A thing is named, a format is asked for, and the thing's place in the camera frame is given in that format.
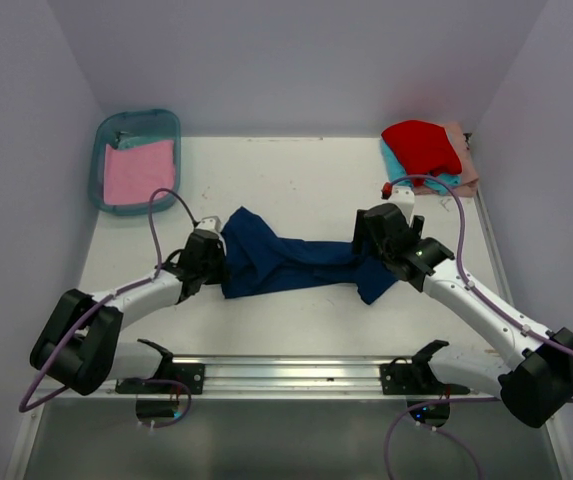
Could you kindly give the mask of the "navy blue Mickey t-shirt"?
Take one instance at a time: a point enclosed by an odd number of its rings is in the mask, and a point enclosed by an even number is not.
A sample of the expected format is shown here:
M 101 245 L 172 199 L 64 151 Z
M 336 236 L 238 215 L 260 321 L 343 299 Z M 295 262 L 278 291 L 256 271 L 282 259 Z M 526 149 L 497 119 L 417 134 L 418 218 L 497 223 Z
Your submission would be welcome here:
M 229 218 L 222 236 L 229 277 L 221 290 L 227 299 L 353 284 L 371 305 L 397 282 L 379 260 L 353 252 L 349 242 L 279 237 L 244 207 Z

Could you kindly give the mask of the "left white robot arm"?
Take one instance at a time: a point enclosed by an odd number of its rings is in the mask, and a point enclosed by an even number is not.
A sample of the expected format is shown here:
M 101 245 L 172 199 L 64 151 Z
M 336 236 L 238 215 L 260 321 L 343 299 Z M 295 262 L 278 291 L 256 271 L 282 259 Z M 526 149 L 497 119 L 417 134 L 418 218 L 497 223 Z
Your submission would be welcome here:
M 38 372 L 80 395 L 109 380 L 138 378 L 151 392 L 167 390 L 174 379 L 165 362 L 170 352 L 149 341 L 122 342 L 123 329 L 178 305 L 204 285 L 225 278 L 223 238 L 193 230 L 185 247 L 148 276 L 114 290 L 66 291 L 58 300 L 29 357 Z

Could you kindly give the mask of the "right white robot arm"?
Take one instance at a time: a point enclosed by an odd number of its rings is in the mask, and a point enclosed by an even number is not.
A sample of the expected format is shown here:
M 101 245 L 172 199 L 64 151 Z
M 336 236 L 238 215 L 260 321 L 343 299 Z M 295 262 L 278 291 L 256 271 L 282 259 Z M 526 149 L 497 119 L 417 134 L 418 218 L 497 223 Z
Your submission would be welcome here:
M 573 398 L 573 332 L 550 330 L 477 283 L 445 245 L 422 237 L 423 223 L 392 203 L 360 210 L 353 250 L 371 254 L 398 280 L 448 308 L 494 351 L 434 340 L 407 360 L 381 366 L 383 392 L 476 390 L 501 400 L 523 424 L 541 427 Z

